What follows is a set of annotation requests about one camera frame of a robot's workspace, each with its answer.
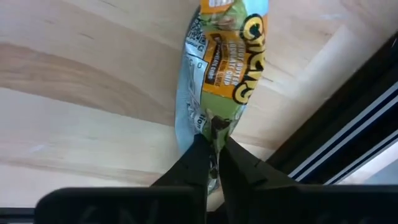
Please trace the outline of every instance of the chip bag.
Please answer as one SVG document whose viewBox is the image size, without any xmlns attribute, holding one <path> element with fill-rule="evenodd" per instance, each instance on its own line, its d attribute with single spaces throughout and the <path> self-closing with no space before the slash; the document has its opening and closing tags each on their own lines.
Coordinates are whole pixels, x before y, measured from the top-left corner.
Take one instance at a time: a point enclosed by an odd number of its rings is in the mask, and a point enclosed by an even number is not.
<svg viewBox="0 0 398 224">
<path fill-rule="evenodd" d="M 182 154 L 198 133 L 216 153 L 225 146 L 264 70 L 267 13 L 268 0 L 201 0 L 178 80 L 175 130 Z M 216 169 L 216 161 L 211 166 Z"/>
</svg>

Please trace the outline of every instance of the orange label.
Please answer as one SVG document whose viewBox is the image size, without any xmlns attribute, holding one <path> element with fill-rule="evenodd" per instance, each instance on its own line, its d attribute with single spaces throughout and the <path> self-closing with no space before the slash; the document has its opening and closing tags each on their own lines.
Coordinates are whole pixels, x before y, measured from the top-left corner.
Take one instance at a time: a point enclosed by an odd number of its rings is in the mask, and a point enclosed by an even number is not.
<svg viewBox="0 0 398 224">
<path fill-rule="evenodd" d="M 212 14 L 225 12 L 234 0 L 201 0 L 201 13 Z"/>
<path fill-rule="evenodd" d="M 204 58 L 209 64 L 203 90 L 232 98 L 235 86 L 243 79 L 249 56 L 242 40 L 228 40 L 223 35 L 210 34 Z"/>
</svg>

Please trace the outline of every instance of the wooden table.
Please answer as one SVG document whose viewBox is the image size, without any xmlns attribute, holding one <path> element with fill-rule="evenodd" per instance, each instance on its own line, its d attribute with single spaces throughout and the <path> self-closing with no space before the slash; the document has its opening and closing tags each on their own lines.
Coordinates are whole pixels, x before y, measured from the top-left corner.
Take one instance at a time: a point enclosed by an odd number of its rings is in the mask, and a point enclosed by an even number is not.
<svg viewBox="0 0 398 224">
<path fill-rule="evenodd" d="M 198 2 L 0 0 L 0 207 L 66 186 L 150 185 L 171 167 Z M 233 134 L 264 159 L 398 28 L 397 0 L 269 8 L 267 67 Z"/>
</svg>

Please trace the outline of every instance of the metal frame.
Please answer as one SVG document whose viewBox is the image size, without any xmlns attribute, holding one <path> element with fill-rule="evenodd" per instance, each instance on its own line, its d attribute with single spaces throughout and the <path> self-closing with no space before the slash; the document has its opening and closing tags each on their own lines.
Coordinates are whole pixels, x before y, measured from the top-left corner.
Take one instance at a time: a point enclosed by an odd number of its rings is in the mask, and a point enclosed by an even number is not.
<svg viewBox="0 0 398 224">
<path fill-rule="evenodd" d="M 267 162 L 303 183 L 335 184 L 398 140 L 398 34 Z"/>
<path fill-rule="evenodd" d="M 0 224 L 33 223 L 34 208 L 0 208 Z"/>
</svg>

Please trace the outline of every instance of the wooden surface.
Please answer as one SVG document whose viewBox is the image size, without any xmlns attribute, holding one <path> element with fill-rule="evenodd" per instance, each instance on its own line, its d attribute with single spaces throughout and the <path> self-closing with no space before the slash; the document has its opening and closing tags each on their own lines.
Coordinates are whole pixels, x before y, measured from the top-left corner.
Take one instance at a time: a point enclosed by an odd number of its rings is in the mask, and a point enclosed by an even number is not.
<svg viewBox="0 0 398 224">
<path fill-rule="evenodd" d="M 65 186 L 149 185 L 170 168 L 180 54 L 197 5 L 0 0 L 0 207 L 31 207 Z M 261 158 L 398 29 L 397 0 L 269 8 L 267 67 L 233 134 Z"/>
</svg>

